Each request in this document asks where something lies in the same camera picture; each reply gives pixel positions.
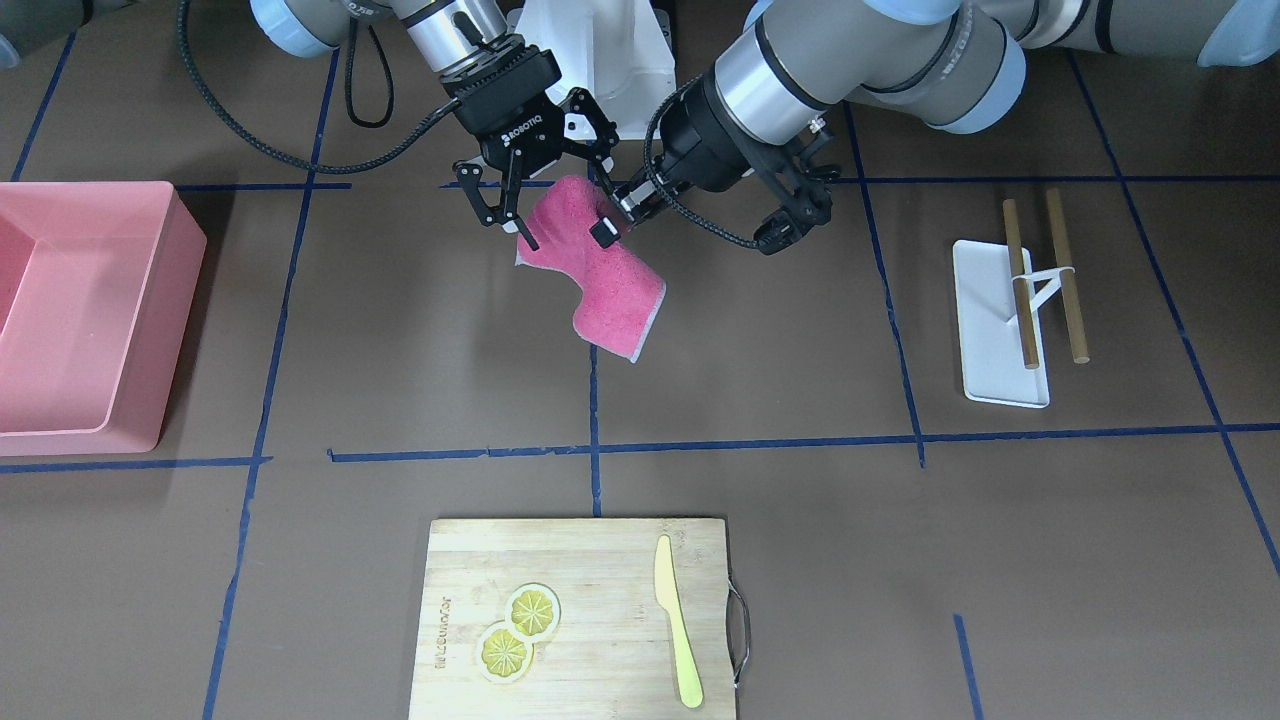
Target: lemon slice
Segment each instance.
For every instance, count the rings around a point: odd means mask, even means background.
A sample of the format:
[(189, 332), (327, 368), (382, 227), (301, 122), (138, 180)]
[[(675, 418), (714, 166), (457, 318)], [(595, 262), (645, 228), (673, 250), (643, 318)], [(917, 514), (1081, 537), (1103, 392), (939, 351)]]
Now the lemon slice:
[(552, 588), (529, 583), (507, 600), (507, 623), (517, 638), (535, 643), (547, 639), (559, 625), (559, 598)]
[(494, 623), (476, 643), (476, 661), (490, 683), (515, 683), (534, 662), (534, 646), (513, 635), (506, 623)]

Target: yellow knife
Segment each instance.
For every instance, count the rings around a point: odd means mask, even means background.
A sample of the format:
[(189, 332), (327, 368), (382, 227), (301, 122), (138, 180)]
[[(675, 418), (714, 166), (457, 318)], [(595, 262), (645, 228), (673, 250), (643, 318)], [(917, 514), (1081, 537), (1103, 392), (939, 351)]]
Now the yellow knife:
[(671, 620), (671, 644), (676, 655), (676, 680), (680, 684), (680, 702), (685, 707), (703, 703), (703, 682), (694, 662), (694, 648), (685, 632), (685, 615), (680, 611), (680, 593), (676, 592), (676, 568), (671, 559), (671, 536), (658, 536), (658, 550), (653, 555), (653, 591), (658, 605)]

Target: pink plastic bin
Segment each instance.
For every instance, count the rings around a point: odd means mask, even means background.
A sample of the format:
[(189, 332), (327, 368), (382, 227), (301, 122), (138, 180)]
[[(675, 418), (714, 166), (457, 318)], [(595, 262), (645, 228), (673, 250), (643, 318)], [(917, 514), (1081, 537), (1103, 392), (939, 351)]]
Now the pink plastic bin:
[(204, 255), (166, 182), (0, 183), (0, 456), (154, 448)]

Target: metal handle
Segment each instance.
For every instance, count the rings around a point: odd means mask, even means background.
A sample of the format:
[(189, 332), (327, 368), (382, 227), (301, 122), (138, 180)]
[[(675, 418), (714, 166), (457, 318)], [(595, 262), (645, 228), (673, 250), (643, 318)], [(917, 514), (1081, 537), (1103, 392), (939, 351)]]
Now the metal handle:
[[(742, 593), (737, 592), (737, 587), (733, 585), (733, 578), (728, 579), (728, 594), (731, 598), (737, 600), (739, 607), (742, 609), (742, 660), (733, 666), (733, 689), (736, 691), (739, 685), (742, 684), (742, 671), (746, 670), (748, 662), (751, 661), (751, 614), (746, 609), (746, 600)], [(730, 657), (733, 656), (733, 648), (730, 648)]]

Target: towel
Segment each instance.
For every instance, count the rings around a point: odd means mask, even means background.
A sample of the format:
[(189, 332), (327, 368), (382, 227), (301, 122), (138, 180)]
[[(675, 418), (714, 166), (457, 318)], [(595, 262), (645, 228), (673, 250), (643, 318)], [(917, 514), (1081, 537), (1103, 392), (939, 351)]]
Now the towel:
[(577, 334), (635, 363), (649, 337), (667, 283), (621, 243), (609, 247), (591, 237), (591, 227), (609, 218), (620, 232), (628, 228), (604, 193), (581, 176), (561, 178), (529, 215), (538, 250), (517, 236), (516, 264), (558, 270), (582, 288), (573, 311)]

